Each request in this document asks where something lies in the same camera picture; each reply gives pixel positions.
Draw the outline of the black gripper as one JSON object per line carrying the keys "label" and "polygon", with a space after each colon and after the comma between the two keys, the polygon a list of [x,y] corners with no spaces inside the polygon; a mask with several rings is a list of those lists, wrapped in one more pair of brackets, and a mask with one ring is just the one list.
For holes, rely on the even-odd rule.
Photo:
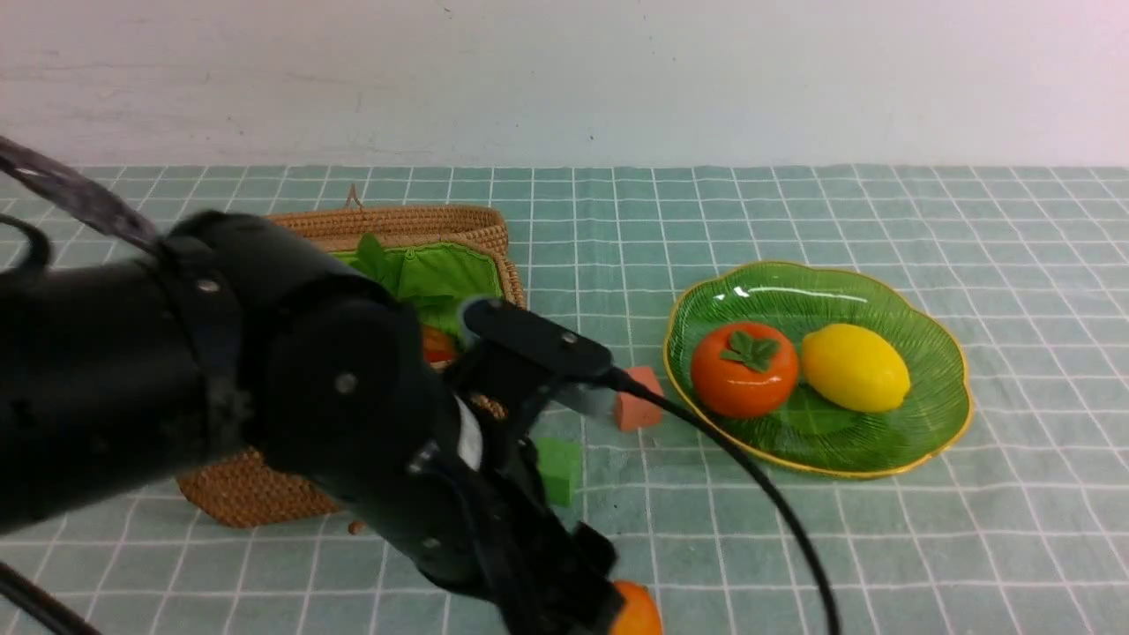
{"label": "black gripper", "polygon": [[511,634],[609,634],[616,547],[548,506],[530,430],[456,397],[340,400],[340,502]]}

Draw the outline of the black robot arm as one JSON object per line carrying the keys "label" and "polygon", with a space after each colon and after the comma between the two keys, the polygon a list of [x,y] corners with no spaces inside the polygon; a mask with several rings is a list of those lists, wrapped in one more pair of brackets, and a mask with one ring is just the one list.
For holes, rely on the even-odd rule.
{"label": "black robot arm", "polygon": [[497,298],[457,310],[448,369],[415,310],[298,234],[195,214],[148,256],[3,275],[3,531],[243,450],[300,477],[511,634],[609,634],[616,551],[548,506],[528,430],[613,369],[588,338]]}

